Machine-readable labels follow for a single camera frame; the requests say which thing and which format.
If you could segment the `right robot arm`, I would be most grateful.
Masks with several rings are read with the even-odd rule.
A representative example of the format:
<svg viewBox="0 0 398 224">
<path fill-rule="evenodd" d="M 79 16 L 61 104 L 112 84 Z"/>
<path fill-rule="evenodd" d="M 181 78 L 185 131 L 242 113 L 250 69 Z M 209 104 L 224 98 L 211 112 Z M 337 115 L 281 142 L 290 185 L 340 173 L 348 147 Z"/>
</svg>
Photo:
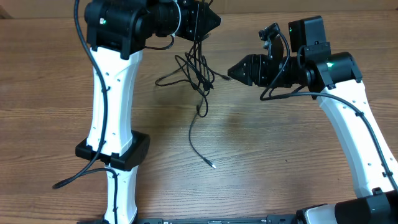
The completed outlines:
<svg viewBox="0 0 398 224">
<path fill-rule="evenodd" d="M 260 99 L 275 98 L 276 88 L 291 96 L 310 96 L 330 120 L 351 171 L 355 199 L 314 205 L 292 215 L 268 215 L 266 223 L 396 223 L 397 160 L 377 125 L 363 76 L 348 52 L 333 54 L 323 18 L 278 24 L 259 31 L 267 54 L 251 54 L 228 70 L 248 86 L 263 87 Z"/>
</svg>

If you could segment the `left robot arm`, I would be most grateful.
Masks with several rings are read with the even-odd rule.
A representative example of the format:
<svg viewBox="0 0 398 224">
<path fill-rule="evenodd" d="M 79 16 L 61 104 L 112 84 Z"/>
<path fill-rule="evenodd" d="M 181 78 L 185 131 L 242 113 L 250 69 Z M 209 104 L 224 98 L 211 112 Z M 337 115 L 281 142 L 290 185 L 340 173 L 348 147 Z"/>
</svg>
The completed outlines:
<svg viewBox="0 0 398 224">
<path fill-rule="evenodd" d="M 150 137 L 131 128 L 131 111 L 146 40 L 171 36 L 197 44 L 221 19 L 206 1 L 91 1 L 84 19 L 80 40 L 93 66 L 93 116 L 75 154 L 104 164 L 108 205 L 100 222 L 135 223 L 137 169 Z"/>
</svg>

